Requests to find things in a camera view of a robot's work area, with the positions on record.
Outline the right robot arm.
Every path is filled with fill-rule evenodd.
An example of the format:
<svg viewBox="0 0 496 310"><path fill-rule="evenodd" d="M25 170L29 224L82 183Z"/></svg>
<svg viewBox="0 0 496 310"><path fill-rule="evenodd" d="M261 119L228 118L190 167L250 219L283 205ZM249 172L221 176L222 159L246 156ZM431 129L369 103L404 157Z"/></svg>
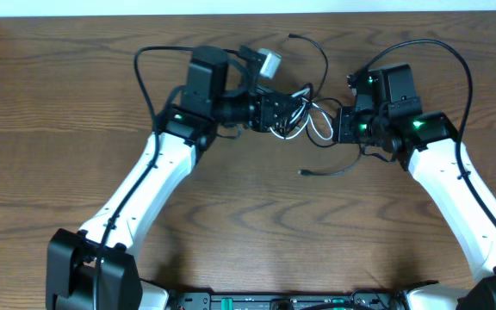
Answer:
<svg viewBox="0 0 496 310"><path fill-rule="evenodd" d="M407 64L361 70L355 95L334 121L334 141L377 146L425 189L462 248L472 289L423 283L401 290L393 309L496 309L496 198L442 112L425 114Z"/></svg>

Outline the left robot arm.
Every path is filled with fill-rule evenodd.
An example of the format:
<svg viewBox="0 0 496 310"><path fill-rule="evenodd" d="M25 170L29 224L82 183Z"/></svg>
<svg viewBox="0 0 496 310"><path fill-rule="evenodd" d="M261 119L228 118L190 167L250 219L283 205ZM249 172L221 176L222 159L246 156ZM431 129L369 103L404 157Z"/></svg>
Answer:
<svg viewBox="0 0 496 310"><path fill-rule="evenodd" d="M220 126L267 132L289 122L298 95L261 85L281 58L268 49L190 51L186 82L152 112L139 161L106 204L76 232L59 229L47 247L49 309L166 309L170 294L140 278L136 260L164 204L214 142Z"/></svg>

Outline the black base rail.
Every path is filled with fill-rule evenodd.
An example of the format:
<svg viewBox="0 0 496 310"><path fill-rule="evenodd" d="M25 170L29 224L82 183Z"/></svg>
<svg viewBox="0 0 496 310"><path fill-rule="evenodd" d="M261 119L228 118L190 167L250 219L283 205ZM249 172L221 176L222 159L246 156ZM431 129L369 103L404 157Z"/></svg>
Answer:
<svg viewBox="0 0 496 310"><path fill-rule="evenodd" d="M218 294L171 291L164 310L273 310L305 309L326 304L327 309L407 309L399 294L358 289L341 294Z"/></svg>

